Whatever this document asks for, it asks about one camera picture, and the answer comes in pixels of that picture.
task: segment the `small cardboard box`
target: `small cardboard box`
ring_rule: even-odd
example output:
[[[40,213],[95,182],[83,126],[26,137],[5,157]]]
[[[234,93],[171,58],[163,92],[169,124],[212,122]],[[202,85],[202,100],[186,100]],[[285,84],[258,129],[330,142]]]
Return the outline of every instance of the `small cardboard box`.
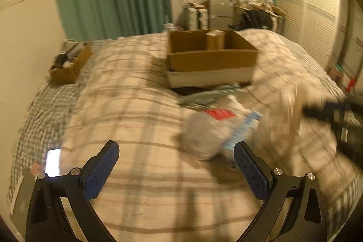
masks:
[[[167,78],[170,88],[251,82],[258,50],[235,31],[223,30],[224,49],[208,51],[208,31],[169,32]]]
[[[224,47],[225,33],[220,30],[211,30],[206,33],[206,49],[221,50]]]
[[[83,65],[91,56],[91,43],[85,42],[82,51],[71,62],[69,68],[50,68],[50,76],[54,84],[75,83]]]

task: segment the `red label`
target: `red label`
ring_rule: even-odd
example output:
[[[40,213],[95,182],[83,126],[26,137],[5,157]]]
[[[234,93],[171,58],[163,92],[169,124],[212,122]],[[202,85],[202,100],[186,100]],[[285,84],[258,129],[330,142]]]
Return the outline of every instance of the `red label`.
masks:
[[[209,115],[213,116],[216,120],[223,120],[227,118],[235,117],[235,114],[227,109],[213,109],[204,111]]]

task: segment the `smartphone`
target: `smartphone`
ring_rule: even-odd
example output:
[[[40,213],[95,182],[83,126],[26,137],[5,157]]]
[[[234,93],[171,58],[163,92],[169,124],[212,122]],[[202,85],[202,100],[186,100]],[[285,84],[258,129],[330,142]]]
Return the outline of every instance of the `smartphone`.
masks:
[[[45,159],[45,173],[49,177],[57,177],[60,175],[59,159],[61,157],[61,149],[50,149]]]

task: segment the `metal screw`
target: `metal screw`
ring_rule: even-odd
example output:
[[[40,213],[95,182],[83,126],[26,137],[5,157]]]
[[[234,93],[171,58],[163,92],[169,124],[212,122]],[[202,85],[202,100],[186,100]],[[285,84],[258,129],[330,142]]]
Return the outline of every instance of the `metal screw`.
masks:
[[[273,173],[276,174],[277,176],[280,176],[283,174],[282,170],[279,168],[274,168]]]
[[[80,172],[81,172],[81,170],[78,167],[76,167],[70,171],[70,174],[73,176],[77,176],[77,175],[79,175]]]
[[[44,172],[41,172],[41,173],[38,174],[38,179],[39,180],[42,180],[44,178],[45,178],[45,173]]]
[[[315,179],[315,175],[313,175],[311,172],[307,174],[307,177],[311,180]]]

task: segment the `gray drawer unit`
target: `gray drawer unit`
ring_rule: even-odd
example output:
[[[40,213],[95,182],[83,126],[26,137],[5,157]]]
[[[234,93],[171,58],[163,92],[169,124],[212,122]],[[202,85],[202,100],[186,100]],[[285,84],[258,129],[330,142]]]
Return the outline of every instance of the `gray drawer unit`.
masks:
[[[209,0],[209,16],[233,17],[233,1]]]
[[[233,17],[210,17],[209,28],[224,30],[228,29],[228,25],[233,25]]]

